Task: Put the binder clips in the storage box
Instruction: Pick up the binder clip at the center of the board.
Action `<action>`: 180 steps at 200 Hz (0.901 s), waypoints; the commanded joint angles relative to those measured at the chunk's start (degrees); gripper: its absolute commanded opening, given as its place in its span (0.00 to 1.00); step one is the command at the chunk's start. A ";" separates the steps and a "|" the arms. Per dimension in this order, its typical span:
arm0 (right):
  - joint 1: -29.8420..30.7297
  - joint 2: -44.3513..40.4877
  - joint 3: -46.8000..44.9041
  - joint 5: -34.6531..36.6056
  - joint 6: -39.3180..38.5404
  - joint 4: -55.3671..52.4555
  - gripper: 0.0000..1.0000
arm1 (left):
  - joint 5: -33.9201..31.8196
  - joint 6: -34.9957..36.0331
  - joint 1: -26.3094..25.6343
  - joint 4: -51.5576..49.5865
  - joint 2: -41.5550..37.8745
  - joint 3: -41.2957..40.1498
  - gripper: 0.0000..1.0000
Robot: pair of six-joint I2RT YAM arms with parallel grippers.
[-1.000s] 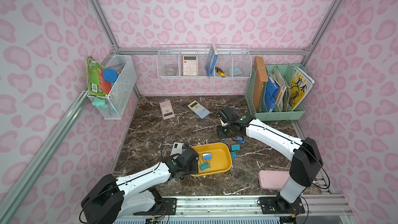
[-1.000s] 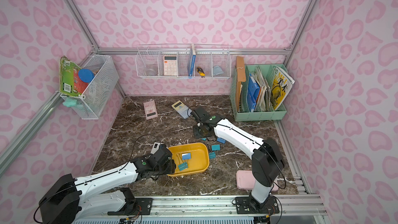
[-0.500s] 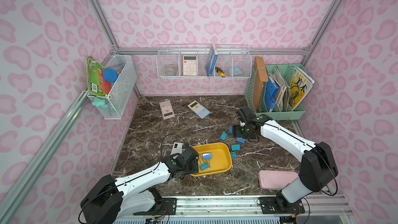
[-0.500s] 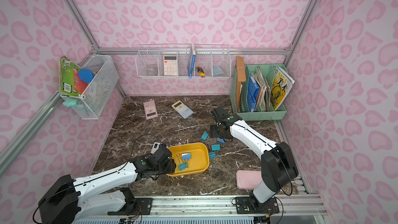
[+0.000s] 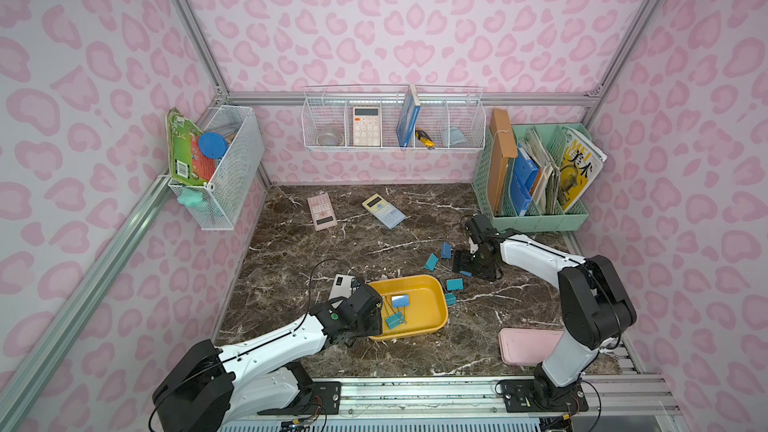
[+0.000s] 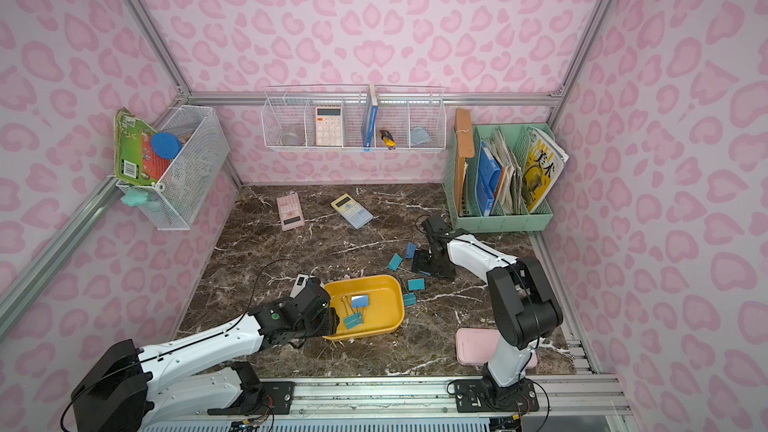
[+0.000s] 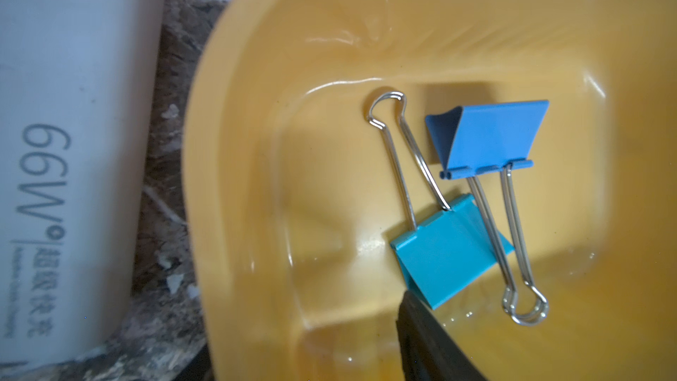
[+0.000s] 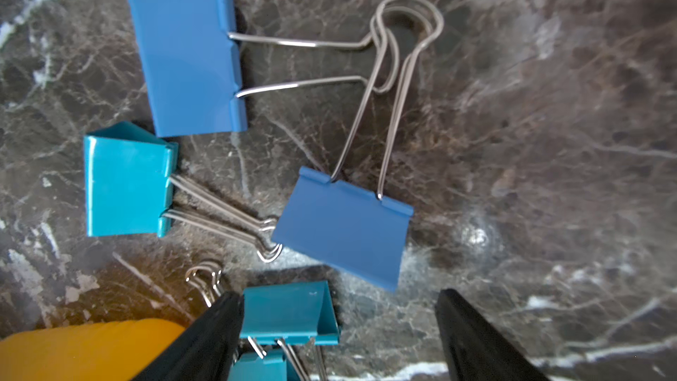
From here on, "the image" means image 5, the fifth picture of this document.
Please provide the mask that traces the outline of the yellow plastic storage box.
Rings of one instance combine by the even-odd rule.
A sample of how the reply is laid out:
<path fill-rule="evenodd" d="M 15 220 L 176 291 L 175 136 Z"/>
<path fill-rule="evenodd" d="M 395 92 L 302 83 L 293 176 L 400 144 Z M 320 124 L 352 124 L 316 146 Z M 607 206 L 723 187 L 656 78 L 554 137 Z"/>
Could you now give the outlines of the yellow plastic storage box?
<path fill-rule="evenodd" d="M 439 281 L 431 275 L 415 275 L 371 282 L 383 299 L 382 334 L 371 337 L 374 341 L 392 340 L 416 335 L 434 333 L 448 322 L 448 306 Z M 406 324 L 395 330 L 388 330 L 384 323 L 387 309 L 391 306 L 392 295 L 408 294 L 410 305 L 405 310 Z"/>

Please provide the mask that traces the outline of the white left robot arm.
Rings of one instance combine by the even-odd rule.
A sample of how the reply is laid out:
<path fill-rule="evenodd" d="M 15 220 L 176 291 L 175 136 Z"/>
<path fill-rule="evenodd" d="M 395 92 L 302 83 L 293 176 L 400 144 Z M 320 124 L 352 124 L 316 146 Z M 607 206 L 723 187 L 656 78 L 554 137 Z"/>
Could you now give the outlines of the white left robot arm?
<path fill-rule="evenodd" d="M 380 334 L 382 304 L 382 296 L 362 284 L 255 339 L 193 345 L 153 392 L 149 429 L 217 431 L 253 415 L 284 415 L 283 430 L 308 429 L 337 413 L 340 385 L 314 382 L 301 359 Z"/>

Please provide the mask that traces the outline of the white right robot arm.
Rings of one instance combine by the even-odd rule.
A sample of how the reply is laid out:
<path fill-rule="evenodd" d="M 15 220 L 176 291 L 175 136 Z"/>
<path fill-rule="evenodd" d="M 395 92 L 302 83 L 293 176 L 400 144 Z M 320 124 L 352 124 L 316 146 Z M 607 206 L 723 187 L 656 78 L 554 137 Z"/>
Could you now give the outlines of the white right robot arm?
<path fill-rule="evenodd" d="M 467 272 L 489 282 L 507 264 L 548 282 L 559 292 L 563 335 L 553 352 L 539 363 L 531 391 L 552 400 L 575 389 L 582 373 L 611 340 L 637 321 L 635 307 L 610 259 L 582 257 L 543 245 L 514 229 L 503 232 L 482 214 L 465 224 L 470 248 L 452 259 L 456 273 Z"/>

